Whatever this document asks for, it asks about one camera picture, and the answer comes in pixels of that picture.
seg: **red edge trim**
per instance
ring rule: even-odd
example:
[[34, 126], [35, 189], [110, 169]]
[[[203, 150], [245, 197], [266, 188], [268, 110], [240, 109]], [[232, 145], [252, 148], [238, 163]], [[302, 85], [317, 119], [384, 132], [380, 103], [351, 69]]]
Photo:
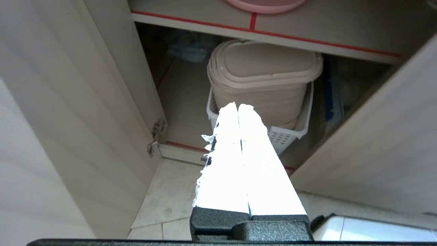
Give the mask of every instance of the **red edge trim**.
[[250, 28], [234, 27], [234, 26], [222, 25], [222, 24], [211, 23], [211, 22], [206, 22], [206, 21], [197, 21], [197, 20], [191, 20], [191, 19], [185, 19], [185, 18], [180, 18], [180, 17], [168, 16], [168, 15], [163, 15], [163, 14], [144, 12], [144, 11], [132, 10], [132, 13], [134, 13], [134, 14], [143, 14], [143, 15], [148, 15], [148, 16], [154, 16], [154, 17], [159, 17], [159, 18], [164, 18], [164, 19], [169, 19], [169, 20], [174, 20], [174, 21], [184, 21], [184, 22], [200, 24], [200, 25], [207, 25], [207, 26], [226, 28], [226, 29], [243, 31], [243, 32], [252, 32], [252, 33], [257, 33], [257, 34], [269, 35], [269, 36], [285, 38], [285, 39], [292, 39], [292, 40], [311, 42], [311, 43], [316, 43], [316, 44], [323, 44], [323, 45], [327, 45], [327, 46], [333, 46], [333, 47], [344, 48], [344, 49], [352, 49], [352, 50], [364, 51], [364, 52], [368, 52], [368, 53], [374, 53], [374, 54], [379, 54], [379, 55], [384, 55], [384, 56], [392, 56], [392, 57], [396, 57], [396, 58], [401, 58], [402, 57], [402, 55], [397, 54], [397, 53], [393, 53], [393, 52], [387, 52], [387, 51], [376, 50], [376, 49], [367, 49], [367, 48], [350, 46], [350, 45], [343, 45], [343, 44], [335, 44], [335, 43], [325, 42], [325, 41], [322, 41], [322, 40], [307, 39], [307, 38], [302, 38], [302, 37], [297, 37], [297, 36], [291, 36], [291, 35], [285, 35], [285, 34], [279, 34], [279, 33], [259, 31], [259, 30], [255, 30], [255, 29], [252, 30]]
[[250, 17], [250, 26], [249, 26], [249, 29], [251, 31], [254, 31], [256, 25], [257, 25], [257, 14], [256, 13], [252, 13], [252, 16]]
[[198, 151], [198, 152], [202, 152], [202, 153], [209, 153], [209, 151], [207, 151], [206, 149], [193, 147], [190, 145], [181, 144], [181, 143], [177, 143], [177, 142], [167, 141], [166, 144], [176, 146], [176, 147], [185, 148], [185, 149], [190, 149], [190, 150], [194, 150], [194, 151]]

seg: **perforated basket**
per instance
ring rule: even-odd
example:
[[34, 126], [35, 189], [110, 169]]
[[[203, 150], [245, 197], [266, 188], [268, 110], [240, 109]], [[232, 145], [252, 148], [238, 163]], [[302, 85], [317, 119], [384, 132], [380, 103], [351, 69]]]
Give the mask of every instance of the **perforated basket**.
[[[281, 155], [284, 150], [293, 143], [296, 138], [301, 139], [308, 132], [309, 117], [311, 115], [312, 100], [314, 94], [314, 83], [308, 84], [306, 94], [304, 97], [302, 109], [296, 121], [296, 125], [293, 130], [267, 126], [267, 134], [270, 141], [278, 155]], [[208, 104], [206, 106], [206, 113], [211, 122], [211, 128], [214, 129], [219, 110], [215, 104], [214, 94], [212, 89], [209, 90]]]

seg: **tile floor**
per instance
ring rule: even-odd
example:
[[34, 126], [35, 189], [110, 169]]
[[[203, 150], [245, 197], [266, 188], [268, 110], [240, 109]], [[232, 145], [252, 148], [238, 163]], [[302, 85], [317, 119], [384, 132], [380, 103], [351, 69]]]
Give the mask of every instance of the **tile floor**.
[[[191, 240], [189, 217], [202, 166], [164, 159], [132, 225], [128, 239]], [[310, 220], [323, 214], [353, 216], [437, 229], [437, 217], [402, 214], [363, 204], [299, 192]]]

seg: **metal hinge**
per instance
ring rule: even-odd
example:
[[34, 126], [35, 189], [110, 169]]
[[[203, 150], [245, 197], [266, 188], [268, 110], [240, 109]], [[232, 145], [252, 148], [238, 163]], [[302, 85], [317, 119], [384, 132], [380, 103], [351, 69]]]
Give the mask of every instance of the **metal hinge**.
[[159, 151], [159, 153], [161, 154], [159, 145], [160, 145], [161, 134], [164, 131], [164, 127], [165, 127], [165, 120], [163, 119], [159, 119], [153, 125], [153, 129], [152, 129], [153, 141], [149, 143], [146, 147], [147, 153], [151, 158], [153, 157], [155, 150]]

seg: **beige plastic container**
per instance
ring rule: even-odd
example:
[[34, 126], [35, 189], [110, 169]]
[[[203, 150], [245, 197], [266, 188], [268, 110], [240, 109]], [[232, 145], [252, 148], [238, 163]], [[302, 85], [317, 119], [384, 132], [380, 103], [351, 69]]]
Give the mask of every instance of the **beige plastic container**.
[[214, 50], [208, 76], [218, 108], [250, 104], [264, 124], [293, 129], [307, 84], [322, 69], [322, 57], [314, 52], [231, 40]]

